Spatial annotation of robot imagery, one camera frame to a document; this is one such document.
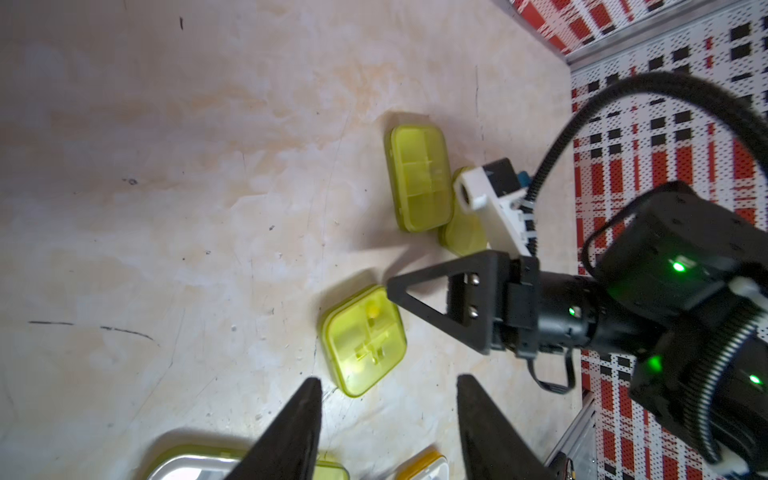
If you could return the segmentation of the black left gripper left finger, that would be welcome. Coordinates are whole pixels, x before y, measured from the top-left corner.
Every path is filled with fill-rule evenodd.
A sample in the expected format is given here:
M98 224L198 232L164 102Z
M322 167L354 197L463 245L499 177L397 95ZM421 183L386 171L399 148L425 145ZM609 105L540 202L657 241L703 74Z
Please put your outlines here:
M312 479L322 397L321 380L305 379L226 479Z

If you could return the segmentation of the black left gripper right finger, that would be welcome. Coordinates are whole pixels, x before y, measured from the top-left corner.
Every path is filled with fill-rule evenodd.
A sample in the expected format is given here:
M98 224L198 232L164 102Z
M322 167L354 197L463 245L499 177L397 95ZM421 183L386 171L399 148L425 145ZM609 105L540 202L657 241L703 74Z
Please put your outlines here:
M554 479L470 374L457 379L457 413L467 479Z

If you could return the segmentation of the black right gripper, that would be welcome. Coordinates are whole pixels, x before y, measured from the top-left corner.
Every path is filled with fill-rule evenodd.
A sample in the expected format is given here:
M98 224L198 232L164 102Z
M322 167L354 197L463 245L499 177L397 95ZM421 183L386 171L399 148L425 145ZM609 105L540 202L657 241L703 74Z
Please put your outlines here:
M619 304L596 280L493 250L394 276L386 291L392 303L480 354L637 356L660 338L657 322Z

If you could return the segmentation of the green pillbox white tray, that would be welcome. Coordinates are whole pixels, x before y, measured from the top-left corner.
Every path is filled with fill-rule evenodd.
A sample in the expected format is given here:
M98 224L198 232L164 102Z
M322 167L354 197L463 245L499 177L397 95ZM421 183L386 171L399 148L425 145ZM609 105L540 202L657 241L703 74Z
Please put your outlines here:
M398 125L385 137L395 216L401 230L439 228L452 215L452 175L442 131Z

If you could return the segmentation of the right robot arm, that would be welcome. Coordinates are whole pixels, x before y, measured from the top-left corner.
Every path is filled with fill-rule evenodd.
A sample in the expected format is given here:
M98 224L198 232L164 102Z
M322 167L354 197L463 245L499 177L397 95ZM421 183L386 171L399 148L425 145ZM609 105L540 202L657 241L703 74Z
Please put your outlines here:
M481 353L635 358L630 397L721 475L767 473L767 235L674 181L616 216L582 276L486 250L391 278L388 298Z

